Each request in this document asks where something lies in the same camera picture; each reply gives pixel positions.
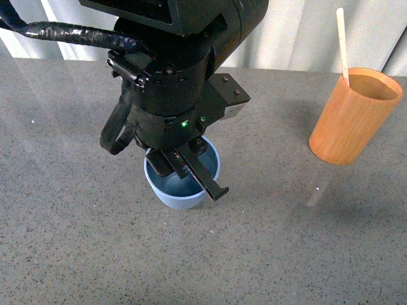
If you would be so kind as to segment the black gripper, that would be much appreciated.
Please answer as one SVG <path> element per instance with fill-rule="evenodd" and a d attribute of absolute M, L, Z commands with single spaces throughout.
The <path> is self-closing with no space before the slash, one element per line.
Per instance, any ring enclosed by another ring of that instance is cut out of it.
<path fill-rule="evenodd" d="M 215 69 L 213 48 L 164 52 L 146 66 L 150 75 L 147 83 L 132 90 L 135 139 L 145 149 L 154 148 L 146 155 L 148 163 L 160 177 L 175 173 L 183 179 L 191 172 L 212 201 L 222 198 L 229 187 L 220 187 L 184 143 L 204 134 L 216 122 L 208 85 Z"/>

